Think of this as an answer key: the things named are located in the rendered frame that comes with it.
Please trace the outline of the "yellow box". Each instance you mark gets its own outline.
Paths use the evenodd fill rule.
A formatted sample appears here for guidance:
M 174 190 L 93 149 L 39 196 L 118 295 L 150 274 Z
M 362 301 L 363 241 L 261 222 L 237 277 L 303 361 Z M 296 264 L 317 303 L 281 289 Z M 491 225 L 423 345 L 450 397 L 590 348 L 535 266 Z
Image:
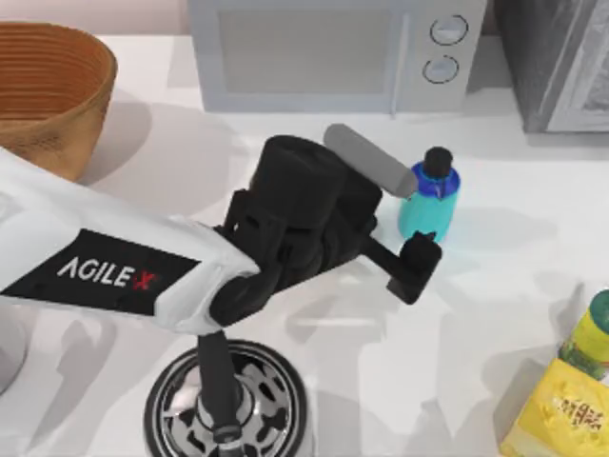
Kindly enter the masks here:
M 554 359 L 500 444 L 503 457 L 609 457 L 609 387 Z

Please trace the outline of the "round microwave knob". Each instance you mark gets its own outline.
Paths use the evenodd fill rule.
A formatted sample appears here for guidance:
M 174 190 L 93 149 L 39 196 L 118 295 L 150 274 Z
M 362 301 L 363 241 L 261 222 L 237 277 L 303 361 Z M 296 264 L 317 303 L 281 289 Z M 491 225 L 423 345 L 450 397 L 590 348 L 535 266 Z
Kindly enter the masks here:
M 454 46 L 469 32 L 469 23 L 458 14 L 436 19 L 430 27 L 430 37 L 439 46 Z
M 423 78 L 430 84 L 443 85 L 453 81 L 460 72 L 460 63 L 449 55 L 429 59 L 422 68 Z

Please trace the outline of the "black and chrome round stand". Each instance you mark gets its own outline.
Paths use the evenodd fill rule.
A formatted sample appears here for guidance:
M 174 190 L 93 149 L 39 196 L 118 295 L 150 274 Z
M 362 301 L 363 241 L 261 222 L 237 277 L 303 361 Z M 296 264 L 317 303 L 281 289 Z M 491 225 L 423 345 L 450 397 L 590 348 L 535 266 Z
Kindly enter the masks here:
M 213 420 L 201 400 L 198 354 L 192 348 L 161 372 L 146 401 L 143 432 L 150 457 L 314 457 L 310 404 L 302 377 L 278 351 L 230 340 L 240 389 L 237 419 L 242 454 L 214 441 Z

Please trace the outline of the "yellow and green can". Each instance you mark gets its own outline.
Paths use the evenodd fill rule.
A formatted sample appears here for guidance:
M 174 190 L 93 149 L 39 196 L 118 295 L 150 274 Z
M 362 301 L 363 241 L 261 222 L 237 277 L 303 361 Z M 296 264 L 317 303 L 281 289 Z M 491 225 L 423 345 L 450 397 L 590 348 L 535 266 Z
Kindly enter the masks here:
M 559 357 L 597 381 L 609 374 L 609 289 L 593 297 L 560 347 Z

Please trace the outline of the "teal bottle with black cap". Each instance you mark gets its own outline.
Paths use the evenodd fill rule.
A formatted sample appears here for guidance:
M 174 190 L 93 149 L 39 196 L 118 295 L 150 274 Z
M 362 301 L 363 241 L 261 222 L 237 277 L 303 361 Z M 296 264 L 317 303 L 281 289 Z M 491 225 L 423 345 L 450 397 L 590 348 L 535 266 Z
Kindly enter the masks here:
M 417 231 L 433 234 L 437 243 L 448 232 L 461 189 L 453 154 L 443 147 L 429 149 L 411 170 L 418 179 L 416 192 L 401 205 L 398 228 L 403 239 Z

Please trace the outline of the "brown woven basket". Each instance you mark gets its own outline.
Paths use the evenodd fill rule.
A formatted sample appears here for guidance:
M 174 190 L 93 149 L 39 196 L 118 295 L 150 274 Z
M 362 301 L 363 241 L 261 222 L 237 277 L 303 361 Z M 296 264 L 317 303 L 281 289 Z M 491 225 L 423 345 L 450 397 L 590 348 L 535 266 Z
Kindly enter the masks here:
M 0 147 L 72 182 L 83 177 L 118 63 L 92 34 L 0 21 Z

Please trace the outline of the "pale microwave oven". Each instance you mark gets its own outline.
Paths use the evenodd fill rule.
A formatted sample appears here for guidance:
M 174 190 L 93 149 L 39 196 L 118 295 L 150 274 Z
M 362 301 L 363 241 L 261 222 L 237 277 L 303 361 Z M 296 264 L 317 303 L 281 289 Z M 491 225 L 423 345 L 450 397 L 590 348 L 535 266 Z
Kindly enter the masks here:
M 187 0 L 204 106 L 216 112 L 389 113 L 402 17 L 409 15 L 400 113 L 449 112 L 465 97 L 487 0 Z M 454 46 L 430 37 L 463 16 Z M 460 63 L 443 85 L 424 64 Z

